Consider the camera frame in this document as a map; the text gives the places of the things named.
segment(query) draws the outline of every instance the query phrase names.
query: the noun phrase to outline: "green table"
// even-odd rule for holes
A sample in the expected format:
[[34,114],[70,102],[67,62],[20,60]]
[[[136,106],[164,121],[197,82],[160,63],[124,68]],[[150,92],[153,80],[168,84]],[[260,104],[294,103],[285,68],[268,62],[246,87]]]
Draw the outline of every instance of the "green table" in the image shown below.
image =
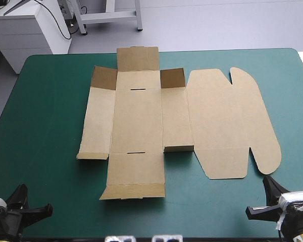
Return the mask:
[[[161,69],[230,67],[249,72],[262,92],[282,149],[273,174],[303,190],[303,64],[293,49],[160,53]],[[94,65],[116,68],[116,54],[30,57],[0,118],[0,197],[18,184],[31,207],[54,214],[25,230],[35,237],[180,233],[186,237],[272,237],[272,222],[248,221],[246,206],[265,204],[263,176],[250,158],[244,179],[210,180],[192,152],[165,154],[166,198],[99,201],[107,161],[76,160]]]

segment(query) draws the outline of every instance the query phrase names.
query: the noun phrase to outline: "cardboard tab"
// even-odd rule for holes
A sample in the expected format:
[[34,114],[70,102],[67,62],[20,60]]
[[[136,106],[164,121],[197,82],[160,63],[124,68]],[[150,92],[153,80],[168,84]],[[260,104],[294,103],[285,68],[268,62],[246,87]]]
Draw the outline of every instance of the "cardboard tab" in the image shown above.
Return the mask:
[[259,87],[239,68],[231,68],[230,74],[257,167],[261,173],[270,174],[279,167],[282,153]]
[[161,70],[161,87],[173,88],[173,87],[185,87],[184,69],[169,69]]
[[90,87],[77,159],[107,159],[110,152],[116,91]]
[[162,89],[162,109],[164,152],[193,151],[185,87]]
[[107,187],[100,199],[164,197],[163,156],[163,153],[112,153]]
[[117,49],[118,70],[121,72],[159,70],[158,47],[130,47]]
[[115,90],[117,73],[117,69],[95,66],[91,80],[91,87]]

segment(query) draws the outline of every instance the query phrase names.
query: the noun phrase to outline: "cardboard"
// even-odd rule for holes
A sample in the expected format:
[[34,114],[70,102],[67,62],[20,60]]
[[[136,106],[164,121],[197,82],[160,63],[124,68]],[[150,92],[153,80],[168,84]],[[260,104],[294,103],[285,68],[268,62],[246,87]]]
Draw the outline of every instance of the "cardboard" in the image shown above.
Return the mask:
[[262,95],[255,79],[247,72],[231,68],[230,74],[257,167],[261,173],[270,174],[279,167],[282,153]]
[[131,47],[117,49],[119,72],[160,69],[158,47]]
[[109,157],[101,200],[164,197],[163,152],[193,150],[184,71],[161,78],[157,47],[119,48],[117,61],[94,68],[77,157]]
[[218,69],[192,71],[187,84],[194,151],[210,179],[243,178],[248,151],[260,172],[274,172],[281,151],[255,80],[238,68],[232,84]]
[[164,152],[195,151],[210,179],[247,175],[251,148],[272,173],[281,151],[256,81],[232,68],[159,70],[157,47],[117,50],[118,70],[95,67],[78,159],[109,158],[100,199],[165,196]]
[[107,188],[100,197],[129,199],[165,196],[163,153],[112,153]]
[[185,87],[184,69],[161,70],[162,88]]

